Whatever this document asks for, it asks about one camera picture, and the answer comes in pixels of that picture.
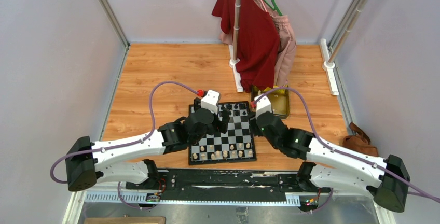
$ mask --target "brown bag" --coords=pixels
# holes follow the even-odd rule
[[[355,135],[349,135],[343,138],[342,146],[344,148],[357,151],[359,153],[378,157],[379,153],[376,146],[371,145],[371,140],[361,128],[353,122],[349,125],[350,129],[355,132]]]

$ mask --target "wooden table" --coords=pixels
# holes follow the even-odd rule
[[[161,81],[175,80],[195,90],[214,90],[222,102],[249,101],[247,93],[237,93],[228,66],[229,49],[224,44],[132,44],[115,95],[103,140],[109,141],[150,131],[148,97]],[[330,95],[318,45],[299,45],[290,86],[298,90],[309,105],[320,136],[339,144],[347,135],[338,100]],[[156,128],[188,115],[188,104],[195,95],[176,85],[163,85],[153,99]],[[311,131],[304,107],[291,93],[289,127]],[[257,161],[188,165],[188,150],[150,158],[157,167],[210,168],[238,170],[297,170],[302,161],[273,149],[263,137],[255,139]]]

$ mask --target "red connector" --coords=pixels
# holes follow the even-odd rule
[[[205,95],[206,95],[207,93],[208,93],[208,92],[203,91],[203,90],[197,90],[197,96],[199,96],[199,97],[205,97]]]

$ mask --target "red t-shirt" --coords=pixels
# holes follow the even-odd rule
[[[233,32],[235,0],[217,0],[212,15],[221,17],[220,27],[225,34]],[[273,87],[280,36],[269,13],[253,0],[241,0],[237,40],[237,72],[241,85],[250,92],[252,85],[263,90]]]

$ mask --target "chessboard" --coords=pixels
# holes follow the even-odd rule
[[[249,102],[219,103],[218,110],[228,109],[230,119],[226,133],[205,135],[198,144],[189,147],[189,165],[256,161],[254,136],[248,122]],[[194,112],[193,105],[189,112]]]

